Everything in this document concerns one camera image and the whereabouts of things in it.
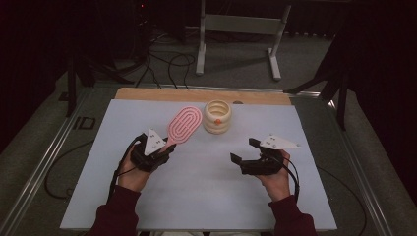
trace red sleeve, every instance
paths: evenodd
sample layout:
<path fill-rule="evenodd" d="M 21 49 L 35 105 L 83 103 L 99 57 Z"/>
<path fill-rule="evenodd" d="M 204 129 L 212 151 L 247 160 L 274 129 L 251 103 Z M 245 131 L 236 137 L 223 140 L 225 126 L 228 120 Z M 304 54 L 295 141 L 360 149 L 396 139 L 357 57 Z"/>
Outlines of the red sleeve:
<path fill-rule="evenodd" d="M 106 205 L 97 209 L 89 236 L 136 236 L 138 216 L 135 205 L 141 193 L 115 186 L 113 196 Z"/>
<path fill-rule="evenodd" d="M 300 211 L 294 196 L 269 203 L 269 206 L 276 220 L 274 236 L 317 235 L 313 217 Z"/>

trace ceramic jar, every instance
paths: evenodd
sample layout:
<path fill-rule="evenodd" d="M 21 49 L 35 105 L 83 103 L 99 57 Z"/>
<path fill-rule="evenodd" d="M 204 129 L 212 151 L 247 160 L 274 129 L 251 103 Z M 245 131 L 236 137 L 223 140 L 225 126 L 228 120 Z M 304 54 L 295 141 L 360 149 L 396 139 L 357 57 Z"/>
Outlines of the ceramic jar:
<path fill-rule="evenodd" d="M 223 134 L 230 128 L 231 106 L 223 100 L 213 100 L 206 104 L 203 112 L 203 126 L 212 134 Z"/>

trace white triangular marker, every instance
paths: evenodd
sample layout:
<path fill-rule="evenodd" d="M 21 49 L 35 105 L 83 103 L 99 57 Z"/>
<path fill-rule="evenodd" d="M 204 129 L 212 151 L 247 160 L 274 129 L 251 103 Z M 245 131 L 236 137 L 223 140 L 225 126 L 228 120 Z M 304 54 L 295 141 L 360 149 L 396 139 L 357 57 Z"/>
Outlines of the white triangular marker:
<path fill-rule="evenodd" d="M 145 155 L 148 156 L 156 150 L 165 146 L 165 141 L 156 133 L 155 130 L 149 129 L 147 144 L 145 145 Z"/>
<path fill-rule="evenodd" d="M 269 135 L 260 143 L 260 146 L 269 149 L 291 149 L 300 147 L 300 145 L 294 144 L 275 135 Z"/>

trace pink hairbrush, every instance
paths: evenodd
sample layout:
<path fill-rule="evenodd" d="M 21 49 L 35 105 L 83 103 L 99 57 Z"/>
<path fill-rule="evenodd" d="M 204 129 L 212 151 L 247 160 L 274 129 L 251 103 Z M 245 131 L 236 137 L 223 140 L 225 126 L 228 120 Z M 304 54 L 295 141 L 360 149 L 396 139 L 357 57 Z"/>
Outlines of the pink hairbrush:
<path fill-rule="evenodd" d="M 185 143 L 202 123 L 203 115 L 199 108 L 186 106 L 172 119 L 168 126 L 168 141 L 160 150 L 165 151 L 175 144 Z"/>

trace white table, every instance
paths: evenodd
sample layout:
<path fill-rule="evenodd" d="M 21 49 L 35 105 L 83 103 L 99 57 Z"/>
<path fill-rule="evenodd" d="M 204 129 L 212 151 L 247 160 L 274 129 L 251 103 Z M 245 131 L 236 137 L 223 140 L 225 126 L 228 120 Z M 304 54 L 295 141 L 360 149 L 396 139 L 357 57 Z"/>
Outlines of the white table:
<path fill-rule="evenodd" d="M 159 93 L 180 99 L 195 98 L 198 91 L 139 89 L 138 94 Z M 211 98 L 238 98 L 245 92 L 203 91 Z M 276 94 L 247 92 L 254 100 Z M 166 137 L 170 119 L 185 105 L 203 109 L 205 102 L 121 100 L 111 101 L 91 148 L 78 185 L 61 223 L 63 229 L 88 229 L 98 206 L 106 202 L 112 172 L 130 141 L 149 128 Z M 242 175 L 230 161 L 230 152 L 244 159 L 259 158 L 248 145 L 249 138 L 263 139 L 269 133 L 300 144 L 292 149 L 292 161 L 300 175 L 299 208 L 315 218 L 317 230 L 336 225 L 297 112 L 291 105 L 232 105 L 232 126 L 223 135 L 199 127 L 190 140 L 177 146 L 169 161 L 152 173 L 136 211 L 138 229 L 146 231 L 266 231 L 274 218 L 268 194 L 260 181 Z"/>

